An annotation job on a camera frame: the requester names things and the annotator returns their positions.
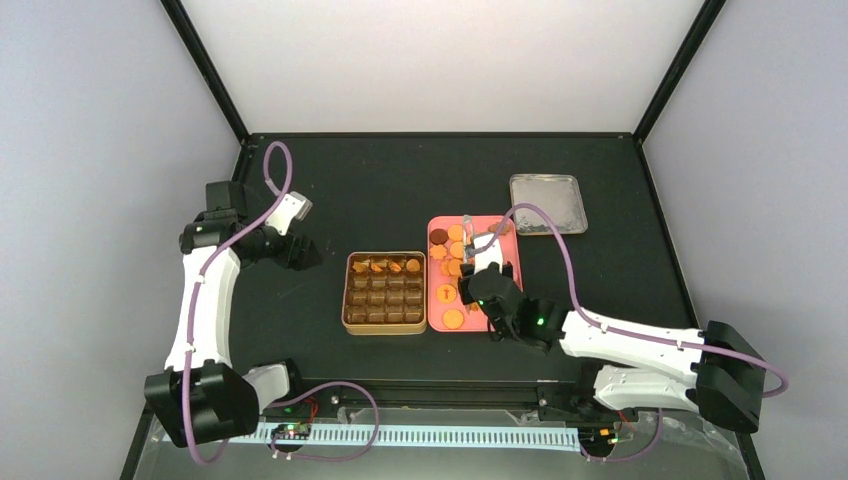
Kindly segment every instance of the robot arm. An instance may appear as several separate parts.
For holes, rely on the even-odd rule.
[[[757,431],[763,369],[700,350],[607,333],[586,322],[570,303],[526,296],[503,265],[493,262],[482,270],[477,266],[477,270],[463,270],[460,296],[465,303],[480,305],[498,336],[545,353],[559,345],[567,355],[609,363],[594,380],[591,400],[600,408],[689,410],[728,430]],[[668,329],[584,312],[608,327],[720,346],[761,358],[736,330],[720,322],[711,322],[704,331]]]
[[[247,211],[241,185],[218,182],[206,186],[207,210],[180,236],[185,269],[182,309],[177,335],[165,361],[165,371],[145,380],[144,396],[174,444],[186,446],[182,422],[182,372],[186,368],[186,330],[191,295],[200,267],[223,242],[245,228]],[[230,304],[243,266],[263,258],[284,268],[302,270],[317,264],[315,245],[289,234],[294,219],[302,220],[312,204],[291,192],[265,221],[222,252],[203,276],[194,312],[190,398],[197,443],[252,433],[260,412],[289,391],[284,363],[251,369],[244,377],[232,369],[229,353]]]

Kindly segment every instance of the orange candy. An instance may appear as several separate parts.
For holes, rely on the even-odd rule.
[[[462,241],[462,225],[451,225],[448,228],[448,238],[454,242]]]
[[[434,260],[442,260],[448,256],[448,249],[444,245],[433,245],[430,247],[430,256]]]
[[[456,330],[465,323],[465,316],[459,310],[452,308],[442,315],[442,323],[445,324],[445,327]]]
[[[465,249],[462,248],[462,242],[453,242],[451,244],[451,256],[453,258],[462,258],[463,253],[465,253]]]
[[[436,289],[436,296],[442,303],[451,303],[456,300],[456,289],[452,285],[441,285]]]
[[[421,262],[413,258],[406,262],[406,269],[412,273],[421,271]]]
[[[462,265],[462,260],[454,258],[453,260],[448,261],[448,273],[454,277],[462,275],[462,272],[459,270],[460,265]]]

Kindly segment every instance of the white bracket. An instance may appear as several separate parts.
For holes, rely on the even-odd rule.
[[[271,215],[265,219],[265,225],[273,227],[280,233],[285,235],[289,231],[291,221],[294,219],[303,220],[312,209],[312,202],[308,198],[297,192],[289,192],[283,197],[283,201],[271,212]]]
[[[686,390],[686,386],[662,374],[637,368],[607,365],[595,379],[595,400],[612,410],[648,407],[698,413]]]
[[[700,330],[652,327],[640,323],[605,317],[584,309],[590,318],[609,327],[620,328],[635,333],[668,338],[675,342],[704,343],[699,336]],[[617,333],[590,325],[575,311],[568,312],[562,326],[565,338],[560,345],[567,355],[572,357],[593,357],[642,370],[661,373],[686,387],[694,387],[698,374],[692,371],[692,364],[701,361],[701,351],[691,348],[679,349],[674,345],[663,345]]]
[[[285,397],[289,393],[289,374],[281,363],[264,365],[250,369],[244,379],[256,390],[259,398],[259,412],[265,410],[271,402]]]
[[[471,241],[474,244],[474,248],[485,247],[494,235],[494,233],[484,233],[472,238]],[[501,250],[500,239],[495,239],[495,243],[491,247],[474,255],[474,273],[480,273],[487,269],[492,262],[497,263],[498,271],[501,271],[503,268],[503,250]]]
[[[192,350],[191,368],[199,368],[206,360],[215,363],[230,363],[230,304],[233,298],[233,286],[241,268],[238,255],[228,248],[218,255],[209,266],[194,310],[194,343],[186,343],[188,328],[188,306],[191,292],[198,280],[197,272],[218,247],[196,248],[183,256],[185,284],[183,286],[183,304],[180,309],[180,323],[177,336],[171,347],[171,353],[165,360],[165,369],[183,371],[185,354]]]

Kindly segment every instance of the black tabletop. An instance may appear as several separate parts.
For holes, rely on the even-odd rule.
[[[589,309],[646,324],[686,328],[692,320],[633,140],[611,137],[254,135],[241,170],[258,215],[273,201],[262,154],[276,139],[294,157],[292,188],[314,206],[296,223],[324,262],[286,271],[264,261],[241,272],[233,296],[231,357],[251,365],[292,358],[310,378],[574,381],[578,361],[540,356],[485,333],[352,336],[341,324],[345,260],[354,251],[427,248],[439,215],[505,212],[509,178],[559,173],[577,178],[588,230],[566,237],[577,291]],[[278,151],[271,171],[282,183]],[[567,299],[565,268],[549,236],[519,237],[524,288]]]

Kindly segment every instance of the silver tray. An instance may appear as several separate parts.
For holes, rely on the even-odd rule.
[[[589,227],[577,179],[571,175],[522,173],[509,179],[512,204],[532,203],[547,213],[562,234],[583,233]],[[542,217],[530,210],[514,216],[519,235],[551,235]]]

